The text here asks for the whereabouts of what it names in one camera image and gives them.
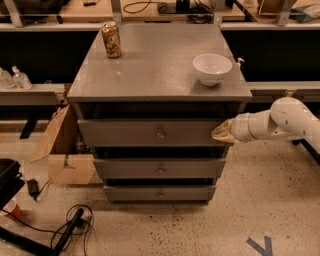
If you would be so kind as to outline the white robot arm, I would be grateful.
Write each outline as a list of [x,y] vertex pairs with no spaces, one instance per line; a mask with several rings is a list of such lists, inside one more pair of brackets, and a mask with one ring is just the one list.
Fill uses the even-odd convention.
[[214,128],[213,139],[221,142],[304,139],[320,153],[320,119],[293,97],[282,97],[269,110],[242,113]]

